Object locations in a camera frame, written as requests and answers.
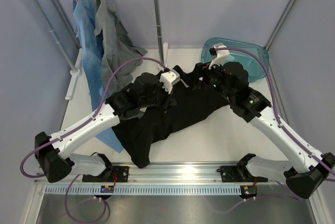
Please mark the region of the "black shirt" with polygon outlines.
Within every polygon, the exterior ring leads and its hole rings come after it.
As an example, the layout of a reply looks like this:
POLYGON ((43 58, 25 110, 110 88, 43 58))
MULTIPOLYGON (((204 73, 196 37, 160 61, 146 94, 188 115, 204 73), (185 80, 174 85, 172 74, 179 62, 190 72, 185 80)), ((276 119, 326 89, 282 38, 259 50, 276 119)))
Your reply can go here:
POLYGON ((142 117, 128 119, 112 127, 132 162, 140 169, 150 163, 153 143, 205 120, 214 111, 228 105, 222 96, 207 85, 197 88, 193 83, 193 72, 185 73, 178 65, 173 69, 181 75, 181 81, 174 86, 175 106, 166 112, 150 107, 142 117))

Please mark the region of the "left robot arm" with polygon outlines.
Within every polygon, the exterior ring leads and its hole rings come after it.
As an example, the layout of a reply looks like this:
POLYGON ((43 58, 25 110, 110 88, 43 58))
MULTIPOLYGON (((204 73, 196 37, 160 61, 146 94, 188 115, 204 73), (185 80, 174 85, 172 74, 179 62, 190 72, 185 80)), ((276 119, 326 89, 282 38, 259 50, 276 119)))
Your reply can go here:
POLYGON ((76 154, 75 150, 102 131, 111 130, 139 115, 142 108, 168 110, 174 106, 173 86, 179 80, 180 75, 172 70, 157 75, 143 73, 120 92, 108 97, 101 108, 72 126, 51 135, 37 134, 35 158, 48 182, 59 182, 68 175, 81 175, 89 182, 108 181, 114 168, 106 155, 82 155, 76 154))

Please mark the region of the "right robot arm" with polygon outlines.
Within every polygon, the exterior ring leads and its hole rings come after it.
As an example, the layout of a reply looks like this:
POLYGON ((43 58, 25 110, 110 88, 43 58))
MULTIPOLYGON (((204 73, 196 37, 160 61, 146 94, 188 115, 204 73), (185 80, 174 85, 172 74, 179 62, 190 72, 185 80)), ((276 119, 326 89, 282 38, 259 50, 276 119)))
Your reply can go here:
POLYGON ((274 161, 247 154, 237 163, 238 177, 284 183, 298 197, 308 199, 334 168, 334 155, 313 148, 283 121, 274 104, 249 86, 248 72, 240 63, 198 63, 193 71, 197 85, 224 98, 238 117, 266 135, 287 158, 274 161))

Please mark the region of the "grey shirt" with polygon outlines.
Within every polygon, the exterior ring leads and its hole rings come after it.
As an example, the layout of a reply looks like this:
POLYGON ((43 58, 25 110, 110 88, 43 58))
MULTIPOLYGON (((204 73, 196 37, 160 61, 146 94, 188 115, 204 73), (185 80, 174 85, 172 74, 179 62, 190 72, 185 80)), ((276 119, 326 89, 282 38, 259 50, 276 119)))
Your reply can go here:
POLYGON ((115 75, 111 83, 107 84, 112 73, 125 62, 145 56, 147 50, 133 45, 120 20, 114 0, 96 0, 95 36, 102 38, 102 42, 98 43, 104 51, 102 83, 107 89, 107 94, 111 95, 132 82, 132 73, 142 64, 142 60, 127 64, 115 75))

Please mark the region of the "blue shirt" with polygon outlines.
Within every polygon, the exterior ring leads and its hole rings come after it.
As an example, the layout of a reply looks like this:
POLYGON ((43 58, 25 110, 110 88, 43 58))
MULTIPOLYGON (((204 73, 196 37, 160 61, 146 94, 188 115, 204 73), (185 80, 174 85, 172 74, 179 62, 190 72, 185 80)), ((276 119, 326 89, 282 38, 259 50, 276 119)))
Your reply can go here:
POLYGON ((73 3, 73 18, 77 37, 83 51, 82 66, 91 97, 91 107, 95 111, 103 98, 105 89, 102 83, 103 53, 95 36, 95 7, 91 0, 78 0, 73 3))

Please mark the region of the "white and metal clothes rack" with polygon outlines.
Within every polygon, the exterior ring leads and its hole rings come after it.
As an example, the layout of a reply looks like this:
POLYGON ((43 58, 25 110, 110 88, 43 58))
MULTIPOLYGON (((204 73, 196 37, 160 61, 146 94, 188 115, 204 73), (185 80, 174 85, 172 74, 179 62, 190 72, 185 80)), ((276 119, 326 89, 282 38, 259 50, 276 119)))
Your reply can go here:
MULTIPOLYGON (((66 52, 65 47, 63 46, 61 40, 59 39, 55 29, 53 28, 50 20, 48 19, 48 16, 44 12, 39 1, 38 0, 32 0, 32 1, 35 4, 36 9, 40 11, 44 21, 46 22, 48 26, 49 33, 51 33, 56 45, 59 47, 61 53, 63 54, 63 57, 65 58, 66 62, 68 63, 70 67, 71 79, 70 79, 70 84, 68 86, 68 90, 65 96, 65 100, 72 100, 74 93, 75 93, 76 86, 77 86, 77 82, 82 74, 82 71, 81 71, 82 49, 79 50, 75 63, 72 63, 72 61, 70 60, 69 54, 66 52)), ((153 0, 153 1, 154 1, 155 23, 156 23, 156 28, 157 28, 159 58, 161 62, 164 65, 166 65, 167 58, 168 58, 168 43, 163 41, 159 0, 153 0)), ((63 19, 65 26, 70 31, 70 33, 72 33, 73 32, 72 26, 70 25, 70 22, 67 19, 67 16, 65 15, 65 13, 63 12, 63 9, 61 8, 61 5, 59 4, 58 0, 52 0, 52 2, 54 3, 56 10, 58 11, 61 18, 63 19)))

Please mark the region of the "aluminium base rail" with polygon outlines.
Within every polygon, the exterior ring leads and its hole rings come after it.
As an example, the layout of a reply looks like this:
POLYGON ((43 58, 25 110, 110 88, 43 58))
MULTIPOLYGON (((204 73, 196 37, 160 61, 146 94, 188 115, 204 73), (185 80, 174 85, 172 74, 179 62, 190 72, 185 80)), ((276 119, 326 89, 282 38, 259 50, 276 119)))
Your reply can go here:
MULTIPOLYGON (((261 187, 269 186, 272 197, 292 197, 292 193, 284 183, 277 183, 273 180, 254 179, 248 177, 243 180, 238 177, 236 166, 234 164, 216 164, 216 163, 167 163, 150 164, 144 169, 139 169, 135 165, 128 163, 119 163, 114 167, 113 176, 106 182, 85 181, 82 176, 74 178, 70 175, 60 182, 49 183, 45 179, 35 180, 34 185, 40 195, 45 194, 48 185, 235 185, 240 186, 241 198, 253 198, 261 195, 261 187)), ((108 198, 114 195, 95 196, 108 198)))

